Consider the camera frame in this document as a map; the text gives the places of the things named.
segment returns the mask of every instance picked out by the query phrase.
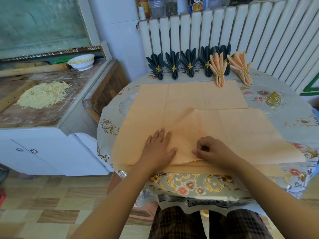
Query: bowl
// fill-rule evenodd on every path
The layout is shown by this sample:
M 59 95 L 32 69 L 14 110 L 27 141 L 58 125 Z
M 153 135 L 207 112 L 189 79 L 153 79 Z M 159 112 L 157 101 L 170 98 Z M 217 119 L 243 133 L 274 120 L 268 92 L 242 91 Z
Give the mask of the bowl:
M 84 54 L 68 61 L 68 64 L 71 65 L 73 68 L 83 71 L 93 67 L 94 63 L 94 54 Z

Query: white radiator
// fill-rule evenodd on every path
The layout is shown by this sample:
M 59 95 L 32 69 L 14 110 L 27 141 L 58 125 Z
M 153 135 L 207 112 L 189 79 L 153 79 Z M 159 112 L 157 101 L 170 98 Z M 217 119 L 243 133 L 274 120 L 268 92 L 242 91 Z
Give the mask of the white radiator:
M 139 22 L 145 55 L 231 44 L 298 94 L 319 71 L 319 0 L 284 0 Z

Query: cabinet door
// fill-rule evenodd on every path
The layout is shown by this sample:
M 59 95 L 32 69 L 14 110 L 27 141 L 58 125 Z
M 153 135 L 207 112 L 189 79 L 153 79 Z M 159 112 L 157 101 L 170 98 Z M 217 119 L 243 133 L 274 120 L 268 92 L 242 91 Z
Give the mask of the cabinet door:
M 45 139 L 15 139 L 66 176 L 106 175 L 109 171 L 74 134 Z
M 58 175 L 57 169 L 13 140 L 0 141 L 0 163 L 25 174 Z

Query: tiled floor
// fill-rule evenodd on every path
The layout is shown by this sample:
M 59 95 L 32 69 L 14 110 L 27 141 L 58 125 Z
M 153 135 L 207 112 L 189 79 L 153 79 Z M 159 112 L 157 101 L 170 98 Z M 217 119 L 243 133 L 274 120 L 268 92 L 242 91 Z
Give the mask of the tiled floor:
M 2 183 L 7 198 L 0 207 L 0 239 L 66 239 L 106 197 L 111 175 L 92 177 L 39 176 L 19 179 L 12 172 Z M 319 176 L 303 195 L 319 210 Z M 275 225 L 262 217 L 273 237 L 283 238 Z M 207 218 L 203 219 L 208 234 Z M 121 239 L 147 238 L 151 221 L 129 219 Z

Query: floral tablecloth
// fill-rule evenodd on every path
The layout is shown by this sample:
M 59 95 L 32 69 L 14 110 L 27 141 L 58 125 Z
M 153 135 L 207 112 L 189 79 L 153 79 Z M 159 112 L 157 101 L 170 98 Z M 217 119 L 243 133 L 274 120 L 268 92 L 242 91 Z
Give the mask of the floral tablecloth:
M 125 116 L 141 84 L 170 84 L 183 82 L 214 81 L 206 77 L 202 66 L 194 67 L 195 76 L 187 76 L 179 68 L 179 78 L 173 80 L 170 71 L 164 71 L 163 80 L 152 73 L 146 74 L 121 90 L 103 109 L 98 126 L 98 155 L 112 166 L 111 151 Z M 236 80 L 250 107 L 258 107 L 281 133 L 284 139 L 304 153 L 306 162 L 280 164 L 284 177 L 270 177 L 287 192 L 299 198 L 308 185 L 318 163 L 319 123 L 311 106 L 283 82 L 257 70 L 250 70 L 253 86 L 245 86 L 231 71 L 226 80 Z M 282 92 L 284 98 L 277 107 L 265 101 L 270 93 Z M 124 171 L 116 171 L 121 177 Z M 178 205 L 184 212 L 192 213 L 201 209 L 214 210 L 223 214 L 237 208 L 246 208 L 263 214 L 242 182 L 233 175 L 219 174 L 153 174 L 138 198 L 138 206 L 158 201 L 162 209 Z

